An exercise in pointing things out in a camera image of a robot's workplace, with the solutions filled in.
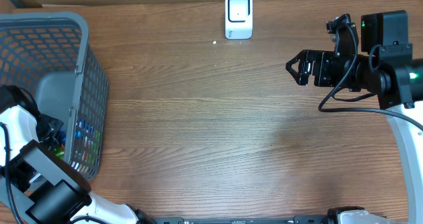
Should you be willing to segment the blue snack bar wrapper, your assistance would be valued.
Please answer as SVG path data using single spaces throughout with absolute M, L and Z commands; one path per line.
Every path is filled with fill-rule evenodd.
M 59 141 L 60 145 L 65 146 L 65 143 L 66 143 L 66 132 L 65 131 L 59 132 L 58 141 Z

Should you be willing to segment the green clear snack bag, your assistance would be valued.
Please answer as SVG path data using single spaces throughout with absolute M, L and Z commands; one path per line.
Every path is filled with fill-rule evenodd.
M 65 155 L 65 147 L 63 145 L 59 145 L 53 148 L 52 153 L 60 159 L 64 159 Z

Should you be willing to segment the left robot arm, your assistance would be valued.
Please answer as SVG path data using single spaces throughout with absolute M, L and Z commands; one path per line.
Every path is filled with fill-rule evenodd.
M 17 223 L 154 224 L 142 210 L 93 193 L 82 174 L 39 142 L 40 120 L 33 99 L 1 86 L 1 202 Z

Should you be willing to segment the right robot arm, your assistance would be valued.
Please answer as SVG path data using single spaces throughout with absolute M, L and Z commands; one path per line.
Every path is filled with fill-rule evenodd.
M 286 63 L 298 85 L 314 76 L 317 87 L 332 90 L 318 106 L 342 89 L 367 90 L 357 102 L 372 96 L 378 108 L 333 108 L 333 112 L 384 114 L 393 131 L 408 199 L 407 223 L 422 222 L 422 60 L 412 56 L 408 15 L 404 10 L 363 15 L 356 25 L 348 13 L 326 23 L 333 51 L 302 50 Z

